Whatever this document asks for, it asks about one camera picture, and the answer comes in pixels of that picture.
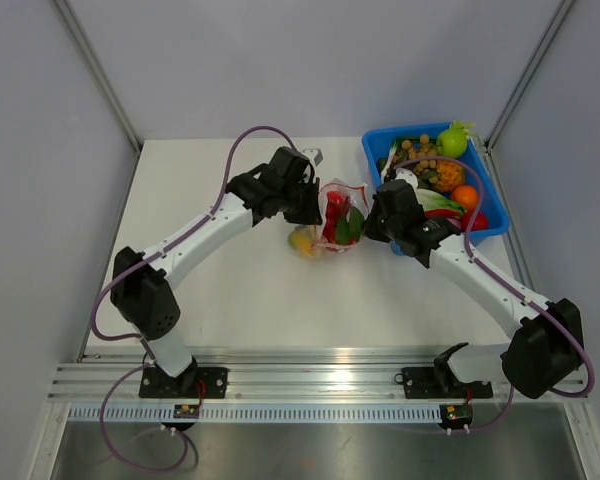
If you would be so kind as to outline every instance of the gray wall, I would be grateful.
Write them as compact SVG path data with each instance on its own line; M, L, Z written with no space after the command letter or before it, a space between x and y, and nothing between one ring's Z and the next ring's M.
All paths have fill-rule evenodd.
M495 152L537 287L582 310L600 419L600 0L578 3Z
M76 354L133 165L50 2L0 0L0 479Z
M488 133L557 0L72 0L144 138L463 119Z

